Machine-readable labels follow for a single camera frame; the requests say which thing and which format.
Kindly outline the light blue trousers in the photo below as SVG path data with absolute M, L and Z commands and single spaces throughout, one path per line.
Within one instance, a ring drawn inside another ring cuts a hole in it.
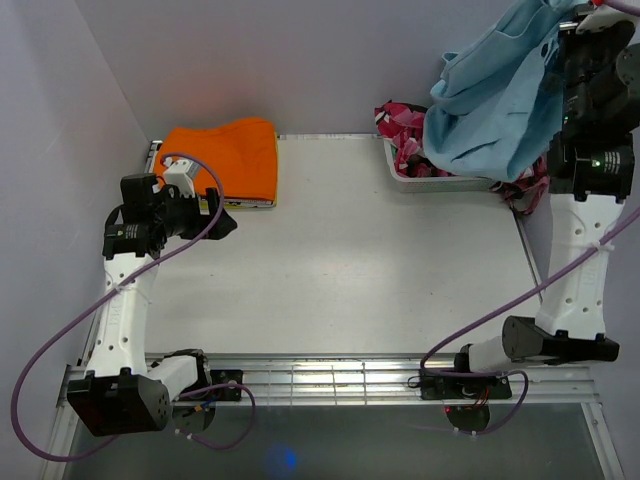
M 423 150 L 439 169 L 513 182 L 562 124 L 562 87 L 546 85 L 574 1 L 517 1 L 473 44 L 444 54 Z

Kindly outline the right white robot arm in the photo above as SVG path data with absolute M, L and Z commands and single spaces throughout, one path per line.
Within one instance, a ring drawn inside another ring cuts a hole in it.
M 464 397 L 476 396 L 488 375 L 517 363 L 613 362 L 619 355 L 606 334 L 603 298 L 612 238 L 623 227 L 619 217 L 635 167 L 636 25 L 625 18 L 561 30 L 556 71 L 563 81 L 563 120 L 547 153 L 550 275 L 535 316 L 510 316 L 499 336 L 456 355 L 451 382 Z

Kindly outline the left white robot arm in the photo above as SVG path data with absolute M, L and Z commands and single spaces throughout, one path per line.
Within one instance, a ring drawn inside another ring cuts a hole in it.
M 181 394 L 205 397 L 212 376 L 200 349 L 183 349 L 148 365 L 145 338 L 158 261 L 167 240 L 221 240 L 237 224 L 219 192 L 198 195 L 152 174 L 124 177 L 122 202 L 107 217 L 102 255 L 106 291 L 95 346 L 67 400 L 96 437 L 161 431 Z

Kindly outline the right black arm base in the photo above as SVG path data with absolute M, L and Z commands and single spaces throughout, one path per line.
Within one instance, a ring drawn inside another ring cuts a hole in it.
M 506 400 L 512 398 L 509 380 L 498 377 L 451 377 L 421 372 L 423 400 Z

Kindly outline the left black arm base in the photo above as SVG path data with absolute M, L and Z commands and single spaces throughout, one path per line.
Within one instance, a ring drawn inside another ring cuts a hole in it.
M 183 390 L 177 400 L 200 403 L 215 401 L 239 401 L 244 371 L 240 369 L 213 369 L 205 372 L 193 385 Z

